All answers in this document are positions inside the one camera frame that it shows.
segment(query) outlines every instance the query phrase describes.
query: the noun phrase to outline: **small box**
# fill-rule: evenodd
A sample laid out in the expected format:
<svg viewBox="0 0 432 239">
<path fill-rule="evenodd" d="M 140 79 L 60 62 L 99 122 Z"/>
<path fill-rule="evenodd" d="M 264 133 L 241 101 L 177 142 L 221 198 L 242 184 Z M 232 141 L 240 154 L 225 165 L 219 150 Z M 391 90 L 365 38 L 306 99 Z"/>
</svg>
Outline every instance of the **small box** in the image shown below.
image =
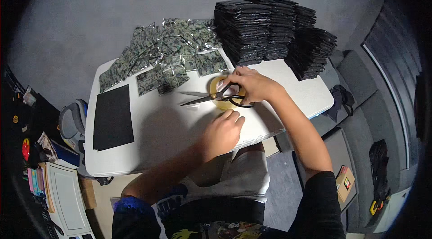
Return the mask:
<svg viewBox="0 0 432 239">
<path fill-rule="evenodd" d="M 339 175 L 336 178 L 337 195 L 342 202 L 348 197 L 351 188 L 354 185 L 355 178 L 347 166 L 342 166 Z"/>
</svg>

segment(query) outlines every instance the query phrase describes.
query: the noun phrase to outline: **gray carpet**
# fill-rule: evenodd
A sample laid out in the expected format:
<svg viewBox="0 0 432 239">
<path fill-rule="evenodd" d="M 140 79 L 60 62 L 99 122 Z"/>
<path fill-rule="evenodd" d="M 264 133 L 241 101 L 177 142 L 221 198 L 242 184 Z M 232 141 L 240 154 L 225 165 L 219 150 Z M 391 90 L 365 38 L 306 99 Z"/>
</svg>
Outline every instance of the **gray carpet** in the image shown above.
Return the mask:
<svg viewBox="0 0 432 239">
<path fill-rule="evenodd" d="M 217 1 L 31 0 L 8 63 L 24 87 L 31 85 L 58 109 L 76 98 L 88 101 L 96 69 L 121 54 L 135 26 L 211 18 Z M 343 50 L 374 0 L 294 1 L 315 9 L 316 27 L 335 34 Z"/>
<path fill-rule="evenodd" d="M 292 157 L 290 151 L 267 158 L 270 186 L 266 193 L 264 225 L 284 231 L 293 223 L 303 196 Z"/>
</svg>

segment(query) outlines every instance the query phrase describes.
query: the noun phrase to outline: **scissor blade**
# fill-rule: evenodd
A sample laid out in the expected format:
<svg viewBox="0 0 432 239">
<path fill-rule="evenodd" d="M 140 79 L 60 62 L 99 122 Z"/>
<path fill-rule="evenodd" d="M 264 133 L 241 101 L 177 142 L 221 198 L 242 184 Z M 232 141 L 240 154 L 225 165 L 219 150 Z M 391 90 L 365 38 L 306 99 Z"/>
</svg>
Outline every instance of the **scissor blade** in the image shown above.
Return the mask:
<svg viewBox="0 0 432 239">
<path fill-rule="evenodd" d="M 185 95 L 201 96 L 201 97 L 205 97 L 209 95 L 208 93 L 201 93 L 201 92 L 180 92 L 180 93 Z"/>
<path fill-rule="evenodd" d="M 191 104 L 197 104 L 197 103 L 201 103 L 201 102 L 205 102 L 205 101 L 211 101 L 212 99 L 213 99 L 212 97 L 210 97 L 210 96 L 206 96 L 206 97 L 203 97 L 203 98 L 199 98 L 199 99 L 197 99 L 197 100 L 194 100 L 194 101 L 190 101 L 190 102 L 185 103 L 185 104 L 181 104 L 181 106 L 184 106 L 184 105 L 191 105 Z"/>
</svg>

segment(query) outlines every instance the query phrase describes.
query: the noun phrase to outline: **white folding table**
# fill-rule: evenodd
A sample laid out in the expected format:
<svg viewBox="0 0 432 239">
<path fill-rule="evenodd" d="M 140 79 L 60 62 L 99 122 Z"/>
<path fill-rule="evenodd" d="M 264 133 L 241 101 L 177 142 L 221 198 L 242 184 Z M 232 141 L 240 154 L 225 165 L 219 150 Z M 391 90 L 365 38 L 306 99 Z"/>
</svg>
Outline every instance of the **white folding table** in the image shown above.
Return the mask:
<svg viewBox="0 0 432 239">
<path fill-rule="evenodd" d="M 222 49 L 230 71 L 234 68 Z M 163 160 L 176 155 L 193 144 L 205 126 L 221 111 L 212 101 L 183 106 L 196 96 L 180 94 L 181 91 L 208 92 L 210 81 L 221 73 L 199 77 L 197 71 L 188 72 L 190 78 L 174 92 L 159 96 L 157 90 L 138 96 L 136 75 L 128 77 L 110 90 L 129 85 L 130 113 L 134 142 L 110 149 L 93 149 L 93 126 L 96 96 L 100 93 L 99 75 L 112 65 L 114 60 L 102 64 L 94 76 L 90 93 L 85 128 L 85 166 L 95 177 L 116 176 L 143 171 Z M 258 70 L 284 86 L 288 94 L 308 118 L 313 118 L 333 105 L 333 97 L 322 79 L 298 81 L 283 59 L 264 61 L 250 68 Z M 271 106 L 263 101 L 254 108 L 236 108 L 246 122 L 240 133 L 236 149 L 258 143 L 272 137 L 284 128 Z"/>
</svg>

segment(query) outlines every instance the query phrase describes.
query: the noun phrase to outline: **black foam sheet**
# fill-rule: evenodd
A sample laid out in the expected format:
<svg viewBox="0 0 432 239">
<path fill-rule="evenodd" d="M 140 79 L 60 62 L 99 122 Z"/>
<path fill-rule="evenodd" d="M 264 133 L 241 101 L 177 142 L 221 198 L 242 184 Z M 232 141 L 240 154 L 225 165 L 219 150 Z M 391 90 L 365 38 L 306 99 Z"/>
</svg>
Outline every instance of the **black foam sheet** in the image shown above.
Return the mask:
<svg viewBox="0 0 432 239">
<path fill-rule="evenodd" d="M 93 149 L 105 150 L 134 142 L 129 85 L 97 95 Z"/>
</svg>

